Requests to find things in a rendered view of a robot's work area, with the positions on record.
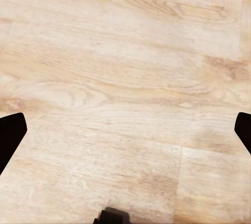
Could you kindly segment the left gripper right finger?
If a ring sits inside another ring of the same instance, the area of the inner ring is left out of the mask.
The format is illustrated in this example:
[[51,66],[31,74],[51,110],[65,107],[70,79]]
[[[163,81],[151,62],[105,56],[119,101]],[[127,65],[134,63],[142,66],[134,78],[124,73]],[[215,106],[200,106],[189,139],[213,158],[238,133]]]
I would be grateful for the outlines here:
[[239,112],[234,130],[251,154],[251,114]]

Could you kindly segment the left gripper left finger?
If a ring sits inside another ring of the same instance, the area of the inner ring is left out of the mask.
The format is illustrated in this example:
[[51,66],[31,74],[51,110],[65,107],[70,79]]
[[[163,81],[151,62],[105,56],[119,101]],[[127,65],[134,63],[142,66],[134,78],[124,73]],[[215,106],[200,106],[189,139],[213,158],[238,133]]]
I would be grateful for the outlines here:
[[27,133],[22,112],[0,118],[0,175]]

